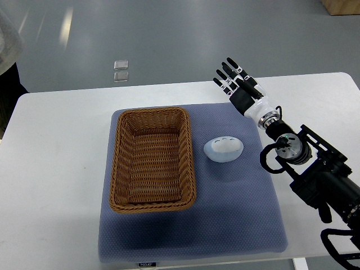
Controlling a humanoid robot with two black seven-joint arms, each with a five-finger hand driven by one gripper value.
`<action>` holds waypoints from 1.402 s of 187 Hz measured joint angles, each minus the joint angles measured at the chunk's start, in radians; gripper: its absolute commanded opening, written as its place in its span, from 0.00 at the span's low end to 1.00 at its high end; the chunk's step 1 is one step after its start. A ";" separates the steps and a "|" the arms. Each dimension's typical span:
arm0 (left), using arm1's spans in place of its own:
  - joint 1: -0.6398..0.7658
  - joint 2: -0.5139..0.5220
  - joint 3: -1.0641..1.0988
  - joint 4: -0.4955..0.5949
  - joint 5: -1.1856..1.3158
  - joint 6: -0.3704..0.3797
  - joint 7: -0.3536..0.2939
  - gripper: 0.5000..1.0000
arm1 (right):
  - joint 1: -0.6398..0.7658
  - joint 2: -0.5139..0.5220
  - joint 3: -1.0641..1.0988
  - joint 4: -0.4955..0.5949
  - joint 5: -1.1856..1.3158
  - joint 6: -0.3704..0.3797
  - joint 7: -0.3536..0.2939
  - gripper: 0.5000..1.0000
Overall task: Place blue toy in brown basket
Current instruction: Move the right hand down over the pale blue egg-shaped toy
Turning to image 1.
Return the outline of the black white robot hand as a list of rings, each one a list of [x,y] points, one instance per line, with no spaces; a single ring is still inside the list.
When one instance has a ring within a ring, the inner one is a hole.
[[[233,59],[228,57],[222,62],[222,68],[217,69],[216,74],[213,82],[229,97],[236,110],[253,119],[260,129],[280,120],[281,115],[269,104],[265,90]]]

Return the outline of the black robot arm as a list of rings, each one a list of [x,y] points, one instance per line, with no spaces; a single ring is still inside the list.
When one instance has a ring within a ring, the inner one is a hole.
[[[350,261],[359,259],[359,254],[340,254],[329,239],[348,236],[359,247],[359,186],[349,179],[347,157],[305,125],[295,133],[282,120],[280,106],[261,116],[258,125],[274,141],[260,153],[261,166],[272,174],[286,172],[293,180],[292,191],[318,210],[323,223],[332,222],[332,210],[341,217],[348,230],[324,229],[321,241],[343,268],[357,269]]]

